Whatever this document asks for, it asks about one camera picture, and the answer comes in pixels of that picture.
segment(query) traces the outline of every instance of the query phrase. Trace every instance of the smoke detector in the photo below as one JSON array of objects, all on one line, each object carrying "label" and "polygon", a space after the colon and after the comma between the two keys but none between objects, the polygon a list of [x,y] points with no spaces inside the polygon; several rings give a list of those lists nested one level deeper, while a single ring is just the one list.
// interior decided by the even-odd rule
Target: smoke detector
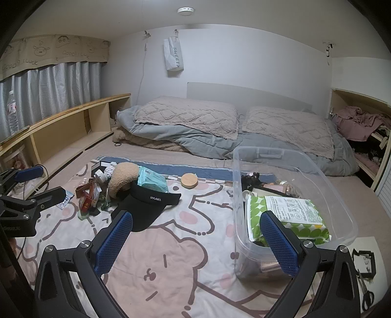
[{"label": "smoke detector", "polygon": [[194,9],[193,8],[190,8],[190,7],[184,7],[184,8],[179,8],[178,9],[178,13],[180,15],[183,15],[183,16],[188,16],[188,15],[192,15],[194,12]]}]

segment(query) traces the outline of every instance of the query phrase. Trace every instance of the white paper bag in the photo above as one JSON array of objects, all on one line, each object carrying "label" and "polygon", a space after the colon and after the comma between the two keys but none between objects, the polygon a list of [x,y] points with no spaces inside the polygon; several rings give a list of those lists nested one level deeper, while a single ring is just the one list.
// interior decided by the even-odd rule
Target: white paper bag
[{"label": "white paper bag", "polygon": [[171,71],[183,70],[181,44],[176,36],[164,39],[164,58],[166,69]]}]

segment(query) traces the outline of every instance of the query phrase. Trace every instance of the bottle label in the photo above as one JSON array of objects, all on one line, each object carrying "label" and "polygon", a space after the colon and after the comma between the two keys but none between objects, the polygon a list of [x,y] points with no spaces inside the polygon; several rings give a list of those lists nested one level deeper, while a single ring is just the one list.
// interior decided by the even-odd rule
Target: bottle label
[{"label": "bottle label", "polygon": [[16,103],[12,103],[8,105],[8,114],[16,112]]}]

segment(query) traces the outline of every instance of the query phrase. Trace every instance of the metal screw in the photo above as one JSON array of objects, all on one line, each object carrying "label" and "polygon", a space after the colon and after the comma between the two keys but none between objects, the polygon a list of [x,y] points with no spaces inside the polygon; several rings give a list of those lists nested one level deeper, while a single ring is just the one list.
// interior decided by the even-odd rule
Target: metal screw
[{"label": "metal screw", "polygon": [[349,249],[345,246],[345,245],[341,245],[339,247],[339,250],[342,252],[342,253],[347,253],[349,251]]},{"label": "metal screw", "polygon": [[312,242],[309,241],[309,240],[305,240],[305,241],[303,242],[303,245],[304,245],[306,248],[312,248],[312,247],[314,247],[314,243],[312,243]]},{"label": "metal screw", "polygon": [[53,249],[54,249],[53,245],[48,245],[47,247],[45,247],[45,252],[50,253],[51,251],[53,251]]},{"label": "metal screw", "polygon": [[84,240],[82,242],[80,242],[79,246],[81,248],[87,248],[88,246],[90,246],[91,242],[89,240]]}]

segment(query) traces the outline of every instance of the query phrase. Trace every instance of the scissors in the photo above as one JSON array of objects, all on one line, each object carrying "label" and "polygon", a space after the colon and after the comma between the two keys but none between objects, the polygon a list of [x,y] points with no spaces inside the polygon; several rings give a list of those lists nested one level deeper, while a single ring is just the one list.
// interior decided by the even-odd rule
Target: scissors
[{"label": "scissors", "polygon": [[363,293],[362,309],[363,309],[363,311],[367,311],[373,305],[373,302],[375,301],[375,294],[366,288],[364,279],[362,278],[362,275],[360,272],[359,272],[359,277],[360,277],[361,288],[362,288],[362,293]]}]

